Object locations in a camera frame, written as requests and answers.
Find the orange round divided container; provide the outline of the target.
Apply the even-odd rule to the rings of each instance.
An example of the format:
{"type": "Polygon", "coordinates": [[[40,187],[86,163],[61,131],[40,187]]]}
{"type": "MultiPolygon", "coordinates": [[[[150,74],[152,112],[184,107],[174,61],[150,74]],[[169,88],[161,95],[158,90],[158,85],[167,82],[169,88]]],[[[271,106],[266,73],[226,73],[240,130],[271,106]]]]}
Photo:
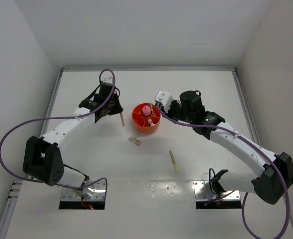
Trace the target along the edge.
{"type": "Polygon", "coordinates": [[[142,134],[153,134],[157,131],[157,129],[159,128],[160,125],[160,121],[161,121],[161,115],[159,112],[159,116],[152,116],[150,115],[149,117],[144,117],[142,115],[142,107],[144,105],[149,105],[149,103],[141,103],[137,106],[135,106],[135,108],[132,111],[132,121],[133,121],[133,125],[134,128],[137,132],[142,133],[142,134]],[[155,126],[153,127],[149,127],[148,126],[148,120],[152,119],[152,121],[154,122],[155,126]]]}

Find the metal base plate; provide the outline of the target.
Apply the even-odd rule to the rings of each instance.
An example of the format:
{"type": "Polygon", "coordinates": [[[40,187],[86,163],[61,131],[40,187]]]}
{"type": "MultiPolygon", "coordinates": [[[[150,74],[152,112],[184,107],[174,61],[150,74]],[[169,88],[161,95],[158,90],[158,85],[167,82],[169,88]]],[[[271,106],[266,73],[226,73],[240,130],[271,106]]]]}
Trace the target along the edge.
{"type": "Polygon", "coordinates": [[[85,202],[102,202],[105,199],[106,190],[107,182],[105,178],[102,178],[101,180],[96,181],[91,186],[81,190],[63,188],[60,201],[80,202],[81,200],[83,200],[85,202]]]}
{"type": "Polygon", "coordinates": [[[239,201],[239,191],[226,191],[220,196],[214,194],[209,187],[209,181],[193,181],[195,199],[197,202],[239,201]]]}

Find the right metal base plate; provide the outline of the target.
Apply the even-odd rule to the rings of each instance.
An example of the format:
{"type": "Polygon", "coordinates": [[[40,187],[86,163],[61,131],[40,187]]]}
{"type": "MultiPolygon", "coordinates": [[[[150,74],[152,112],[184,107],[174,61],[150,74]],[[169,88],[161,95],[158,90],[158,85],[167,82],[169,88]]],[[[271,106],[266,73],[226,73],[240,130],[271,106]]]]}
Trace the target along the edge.
{"type": "Polygon", "coordinates": [[[197,202],[239,201],[239,191],[226,191],[220,196],[214,194],[209,187],[209,181],[193,181],[195,199],[197,202]]]}

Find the pink capped glue bottle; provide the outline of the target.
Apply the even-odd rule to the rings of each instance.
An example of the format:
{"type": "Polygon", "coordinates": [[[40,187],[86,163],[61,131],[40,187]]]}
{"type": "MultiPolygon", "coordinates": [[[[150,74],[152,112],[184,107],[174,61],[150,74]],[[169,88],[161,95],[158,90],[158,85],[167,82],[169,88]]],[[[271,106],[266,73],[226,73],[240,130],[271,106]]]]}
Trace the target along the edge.
{"type": "Polygon", "coordinates": [[[142,115],[144,117],[149,117],[152,114],[151,107],[149,105],[144,105],[142,107],[142,115]]]}

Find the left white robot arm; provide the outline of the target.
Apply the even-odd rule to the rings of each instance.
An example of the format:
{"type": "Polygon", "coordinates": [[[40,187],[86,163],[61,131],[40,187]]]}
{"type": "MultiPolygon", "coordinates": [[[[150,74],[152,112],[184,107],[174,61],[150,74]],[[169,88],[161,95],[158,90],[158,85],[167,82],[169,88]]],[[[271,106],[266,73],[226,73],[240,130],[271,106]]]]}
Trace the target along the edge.
{"type": "Polygon", "coordinates": [[[60,185],[68,188],[84,186],[89,177],[64,164],[62,152],[79,134],[97,123],[99,119],[123,111],[115,89],[110,83],[101,83],[81,101],[70,119],[41,137],[32,136],[26,143],[24,173],[49,186],[60,185]]]}

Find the grey white eraser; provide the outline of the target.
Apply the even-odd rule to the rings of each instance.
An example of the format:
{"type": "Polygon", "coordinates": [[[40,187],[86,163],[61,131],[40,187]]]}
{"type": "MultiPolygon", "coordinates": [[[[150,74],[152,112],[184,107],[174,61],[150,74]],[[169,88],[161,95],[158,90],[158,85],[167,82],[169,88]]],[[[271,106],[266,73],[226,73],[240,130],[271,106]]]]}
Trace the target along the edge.
{"type": "Polygon", "coordinates": [[[131,137],[129,137],[128,140],[129,140],[130,142],[132,142],[132,141],[134,141],[135,139],[137,139],[138,136],[139,136],[138,134],[132,135],[131,137]]]}

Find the green glue stick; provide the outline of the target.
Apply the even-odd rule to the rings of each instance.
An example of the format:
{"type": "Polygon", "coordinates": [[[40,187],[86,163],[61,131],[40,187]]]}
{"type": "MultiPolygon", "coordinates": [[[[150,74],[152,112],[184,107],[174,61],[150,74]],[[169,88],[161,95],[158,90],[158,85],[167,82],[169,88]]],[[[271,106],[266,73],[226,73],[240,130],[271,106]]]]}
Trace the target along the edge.
{"type": "Polygon", "coordinates": [[[159,112],[158,112],[158,107],[155,105],[155,104],[153,104],[153,103],[149,103],[149,106],[150,106],[150,109],[151,109],[151,115],[152,116],[159,116],[159,112]]]}

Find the small tan barcode box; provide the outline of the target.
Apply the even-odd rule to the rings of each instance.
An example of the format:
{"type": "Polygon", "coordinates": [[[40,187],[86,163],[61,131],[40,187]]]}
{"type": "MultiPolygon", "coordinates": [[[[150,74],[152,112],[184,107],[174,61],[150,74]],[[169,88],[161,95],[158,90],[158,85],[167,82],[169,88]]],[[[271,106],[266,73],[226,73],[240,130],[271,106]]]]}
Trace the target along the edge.
{"type": "Polygon", "coordinates": [[[136,140],[134,141],[134,144],[136,144],[136,145],[140,145],[141,142],[140,142],[139,140],[136,139],[136,140]]]}

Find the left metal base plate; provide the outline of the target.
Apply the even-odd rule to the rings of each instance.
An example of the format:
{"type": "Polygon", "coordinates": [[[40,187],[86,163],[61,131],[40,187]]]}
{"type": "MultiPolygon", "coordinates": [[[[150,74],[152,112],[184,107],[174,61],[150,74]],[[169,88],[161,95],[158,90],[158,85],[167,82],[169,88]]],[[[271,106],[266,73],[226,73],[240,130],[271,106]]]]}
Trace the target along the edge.
{"type": "Polygon", "coordinates": [[[81,190],[63,188],[60,201],[80,202],[81,200],[83,200],[85,202],[102,202],[105,199],[106,190],[107,182],[105,178],[102,178],[101,180],[96,181],[91,186],[81,190]]]}

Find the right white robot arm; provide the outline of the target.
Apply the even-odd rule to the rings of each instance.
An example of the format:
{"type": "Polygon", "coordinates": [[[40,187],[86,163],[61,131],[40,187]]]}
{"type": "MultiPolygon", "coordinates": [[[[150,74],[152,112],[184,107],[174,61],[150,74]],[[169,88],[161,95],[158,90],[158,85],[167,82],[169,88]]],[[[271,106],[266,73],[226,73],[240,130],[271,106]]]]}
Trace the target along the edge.
{"type": "Polygon", "coordinates": [[[162,92],[155,101],[165,118],[192,128],[198,135],[228,150],[252,170],[251,174],[220,170],[209,180],[212,195],[238,190],[254,193],[271,205],[287,195],[293,184],[293,160],[289,154],[276,154],[242,136],[223,117],[205,109],[200,91],[185,91],[179,100],[169,92],[162,92]]]}

